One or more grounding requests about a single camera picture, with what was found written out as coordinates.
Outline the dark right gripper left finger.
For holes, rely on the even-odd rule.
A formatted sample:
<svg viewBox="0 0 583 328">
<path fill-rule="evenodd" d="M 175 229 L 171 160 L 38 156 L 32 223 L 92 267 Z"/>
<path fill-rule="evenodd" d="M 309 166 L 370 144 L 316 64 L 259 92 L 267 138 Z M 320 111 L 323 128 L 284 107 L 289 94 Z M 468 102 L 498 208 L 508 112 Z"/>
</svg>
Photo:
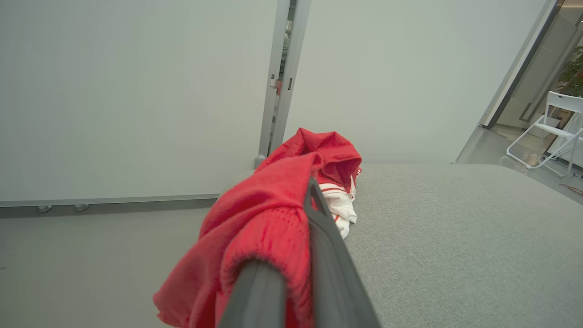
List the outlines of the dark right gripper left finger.
<svg viewBox="0 0 583 328">
<path fill-rule="evenodd" d="M 265 261 L 247 261 L 235 281 L 219 328 L 283 328 L 285 322 L 285 278 Z"/>
</svg>

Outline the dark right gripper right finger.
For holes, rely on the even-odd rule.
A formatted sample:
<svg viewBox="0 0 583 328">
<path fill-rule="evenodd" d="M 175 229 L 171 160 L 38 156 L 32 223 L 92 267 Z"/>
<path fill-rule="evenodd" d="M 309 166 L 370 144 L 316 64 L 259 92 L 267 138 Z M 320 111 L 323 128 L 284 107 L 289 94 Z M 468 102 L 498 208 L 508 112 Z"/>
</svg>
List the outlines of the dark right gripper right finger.
<svg viewBox="0 0 583 328">
<path fill-rule="evenodd" d="M 315 327 L 380 328 L 315 177 L 308 181 L 304 211 L 309 220 Z"/>
</svg>

